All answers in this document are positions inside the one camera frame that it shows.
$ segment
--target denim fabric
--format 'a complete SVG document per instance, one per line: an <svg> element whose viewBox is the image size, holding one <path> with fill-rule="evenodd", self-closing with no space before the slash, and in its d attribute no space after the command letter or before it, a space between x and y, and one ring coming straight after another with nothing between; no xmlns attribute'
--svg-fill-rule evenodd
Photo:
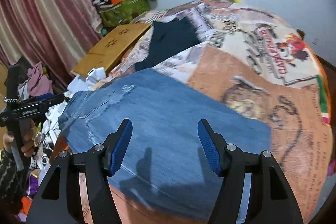
<svg viewBox="0 0 336 224"><path fill-rule="evenodd" d="M174 215L207 220L222 179L211 172L197 134L200 119L243 151L270 149L270 128L152 69L135 72L93 92L78 92L59 128L75 152L103 143L124 118L133 135L122 167L109 178L126 196ZM240 222L245 219L246 180Z"/></svg>

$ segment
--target hand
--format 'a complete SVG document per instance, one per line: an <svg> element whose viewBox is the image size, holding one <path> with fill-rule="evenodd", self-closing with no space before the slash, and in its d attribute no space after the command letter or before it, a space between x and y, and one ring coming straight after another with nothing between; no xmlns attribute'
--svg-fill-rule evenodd
<svg viewBox="0 0 336 224"><path fill-rule="evenodd" d="M31 121L31 128L35 126L34 122ZM24 136L25 141L27 142L22 148L21 151L24 153L25 157L30 157L34 152L34 141L32 137L34 131L32 129L28 130ZM8 153L12 153L11 142L14 140L14 137L9 136L8 133L5 133L2 137L3 147Z"/></svg>

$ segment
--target blue jeans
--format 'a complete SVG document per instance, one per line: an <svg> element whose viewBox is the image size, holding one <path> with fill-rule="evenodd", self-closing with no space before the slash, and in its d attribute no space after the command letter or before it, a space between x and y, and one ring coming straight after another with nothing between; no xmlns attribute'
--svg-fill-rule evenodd
<svg viewBox="0 0 336 224"><path fill-rule="evenodd" d="M200 119L243 151L270 149L268 125L152 69L76 93L58 122L70 148L79 153L103 143L124 118L132 121L133 135L110 184L174 215L207 220L221 187L222 179L211 172L198 138ZM239 222L246 216L250 183L245 182Z"/></svg>

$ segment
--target black sleeve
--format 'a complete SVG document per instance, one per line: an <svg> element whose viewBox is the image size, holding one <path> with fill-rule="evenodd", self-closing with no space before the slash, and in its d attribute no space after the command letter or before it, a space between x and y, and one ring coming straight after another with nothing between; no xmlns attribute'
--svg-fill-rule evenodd
<svg viewBox="0 0 336 224"><path fill-rule="evenodd" d="M5 150L1 150L0 156L0 198L7 209L16 215L22 209L21 199L25 191L28 168L17 171L13 155Z"/></svg>

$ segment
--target striped curtain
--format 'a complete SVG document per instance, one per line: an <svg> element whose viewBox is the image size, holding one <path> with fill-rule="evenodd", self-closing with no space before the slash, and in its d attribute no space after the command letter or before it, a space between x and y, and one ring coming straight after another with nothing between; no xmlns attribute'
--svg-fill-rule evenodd
<svg viewBox="0 0 336 224"><path fill-rule="evenodd" d="M0 0L0 61L47 64L65 87L70 71L101 38L92 0Z"/></svg>

